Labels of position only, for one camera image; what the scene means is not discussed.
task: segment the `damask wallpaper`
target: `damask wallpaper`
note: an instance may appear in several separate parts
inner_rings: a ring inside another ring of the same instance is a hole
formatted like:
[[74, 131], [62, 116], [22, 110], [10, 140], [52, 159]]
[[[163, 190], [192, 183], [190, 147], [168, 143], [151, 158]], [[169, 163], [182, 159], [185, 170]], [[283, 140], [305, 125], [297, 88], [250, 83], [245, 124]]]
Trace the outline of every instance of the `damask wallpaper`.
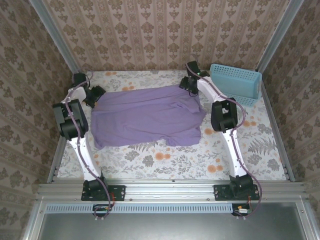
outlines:
[[71, 72], [27, 0], [0, 1], [0, 239], [19, 239], [59, 134]]
[[79, 69], [255, 69], [289, 0], [44, 0]]
[[298, 181], [320, 223], [320, 1], [305, 0], [263, 73]]

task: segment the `black mounting base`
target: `black mounting base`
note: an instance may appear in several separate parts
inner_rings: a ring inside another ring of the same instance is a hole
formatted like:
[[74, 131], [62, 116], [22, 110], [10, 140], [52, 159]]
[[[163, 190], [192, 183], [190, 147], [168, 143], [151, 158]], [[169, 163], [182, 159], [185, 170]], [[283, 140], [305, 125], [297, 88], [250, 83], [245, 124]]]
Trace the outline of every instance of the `black mounting base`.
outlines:
[[257, 201], [260, 198], [257, 185], [253, 185], [251, 189], [247, 189], [242, 194], [234, 195], [230, 185], [218, 184], [213, 186], [214, 199], [216, 201], [247, 201], [248, 197], [252, 201]]
[[[106, 185], [111, 202], [124, 201], [126, 196], [125, 185], [108, 185], [105, 177], [101, 175], [100, 179]], [[82, 201], [108, 201], [104, 187], [98, 180], [84, 181], [82, 188]]]

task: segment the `floral fabric surface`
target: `floral fabric surface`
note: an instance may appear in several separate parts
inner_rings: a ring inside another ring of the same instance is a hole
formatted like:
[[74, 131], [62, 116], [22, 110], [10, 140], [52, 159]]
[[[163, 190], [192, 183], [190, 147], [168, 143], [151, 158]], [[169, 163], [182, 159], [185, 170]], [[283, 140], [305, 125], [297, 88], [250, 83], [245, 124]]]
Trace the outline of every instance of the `floral fabric surface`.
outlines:
[[[100, 85], [108, 94], [179, 84], [185, 75], [186, 71], [100, 71], [94, 72], [91, 85]], [[115, 179], [228, 180], [226, 149], [220, 134], [211, 127], [211, 104], [202, 93], [199, 96], [207, 114], [200, 126], [200, 143], [196, 145], [169, 147], [164, 140], [159, 140], [97, 150], [89, 130], [93, 158], [104, 175]], [[91, 108], [85, 104], [82, 107], [90, 124]], [[264, 100], [259, 99], [254, 107], [246, 107], [245, 111], [246, 121], [238, 129], [238, 140], [247, 168], [259, 180], [286, 180]], [[238, 117], [242, 118], [239, 109]], [[83, 177], [76, 153], [68, 143], [58, 177]]]

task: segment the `blue basket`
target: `blue basket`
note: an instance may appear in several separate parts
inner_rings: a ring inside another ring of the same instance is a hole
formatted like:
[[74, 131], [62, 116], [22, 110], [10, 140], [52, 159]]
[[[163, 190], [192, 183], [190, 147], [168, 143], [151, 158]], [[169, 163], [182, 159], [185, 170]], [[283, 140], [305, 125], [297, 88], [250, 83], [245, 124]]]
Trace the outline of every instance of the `blue basket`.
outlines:
[[262, 74], [241, 68], [212, 64], [211, 80], [227, 95], [241, 105], [252, 107], [261, 97]]

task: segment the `purple cloth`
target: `purple cloth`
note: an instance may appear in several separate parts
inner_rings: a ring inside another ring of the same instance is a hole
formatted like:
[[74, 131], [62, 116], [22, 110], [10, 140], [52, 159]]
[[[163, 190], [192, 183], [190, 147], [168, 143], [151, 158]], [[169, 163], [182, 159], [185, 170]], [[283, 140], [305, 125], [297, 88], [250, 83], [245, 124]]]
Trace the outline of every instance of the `purple cloth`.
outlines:
[[91, 113], [91, 132], [98, 149], [160, 139], [191, 146], [199, 143], [205, 115], [199, 97], [178, 85], [107, 92]]

